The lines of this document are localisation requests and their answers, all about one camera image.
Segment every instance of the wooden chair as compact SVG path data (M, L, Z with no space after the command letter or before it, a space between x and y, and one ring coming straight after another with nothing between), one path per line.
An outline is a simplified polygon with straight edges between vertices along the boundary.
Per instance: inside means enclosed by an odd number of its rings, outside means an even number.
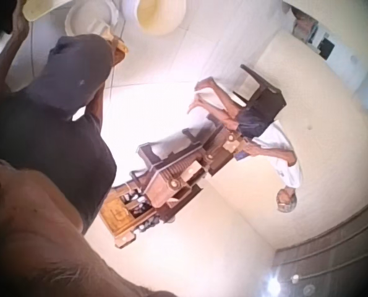
M255 108L267 121L273 122L278 113L287 105L281 90L246 65L242 64L240 68L255 79L259 84L259 88L249 99L244 98L237 92L233 93L246 104L247 108Z

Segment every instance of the man's arm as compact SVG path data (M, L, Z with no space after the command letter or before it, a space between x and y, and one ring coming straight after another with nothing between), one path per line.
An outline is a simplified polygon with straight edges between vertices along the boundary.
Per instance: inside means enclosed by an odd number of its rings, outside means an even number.
M29 25L23 15L23 5L25 0L18 0L13 13L13 31L12 36L7 42L5 48L0 54L0 98L5 88L5 79L23 41L26 39L29 31Z
M285 160L289 167L294 166L297 158L292 150L282 148L262 148L255 142L248 143L243 150L252 156L268 156Z
M94 99L86 106L85 114L94 115L100 122L100 130L103 126L103 101L105 83L97 90Z

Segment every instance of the dark gray t-shirt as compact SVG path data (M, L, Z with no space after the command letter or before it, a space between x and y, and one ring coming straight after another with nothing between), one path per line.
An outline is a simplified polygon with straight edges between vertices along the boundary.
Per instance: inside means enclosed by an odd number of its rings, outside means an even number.
M23 98L0 103L0 159L47 175L79 211L83 232L95 219L116 174L116 164L89 114L77 121Z

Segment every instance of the white shirt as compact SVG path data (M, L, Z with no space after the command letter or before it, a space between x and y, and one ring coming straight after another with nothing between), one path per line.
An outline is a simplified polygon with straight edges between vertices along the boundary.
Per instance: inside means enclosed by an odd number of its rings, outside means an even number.
M293 147L282 131L279 121L272 123L260 137L254 137L252 141L259 144L263 149L285 149L293 151ZM303 177L299 161L296 161L293 166L288 166L287 161L283 159L276 157L267 158L287 186L297 188L301 185Z

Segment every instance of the bare foot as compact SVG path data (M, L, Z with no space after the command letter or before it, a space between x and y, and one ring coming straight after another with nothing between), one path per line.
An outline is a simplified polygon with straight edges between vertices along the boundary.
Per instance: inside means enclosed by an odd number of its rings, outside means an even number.
M198 82L195 86L195 91L200 91L203 90L204 88L212 88L214 85L215 85L214 78L210 76Z
M190 113L194 108L202 106L202 97L200 97L198 94L195 95L194 101L191 105L189 105L188 113Z

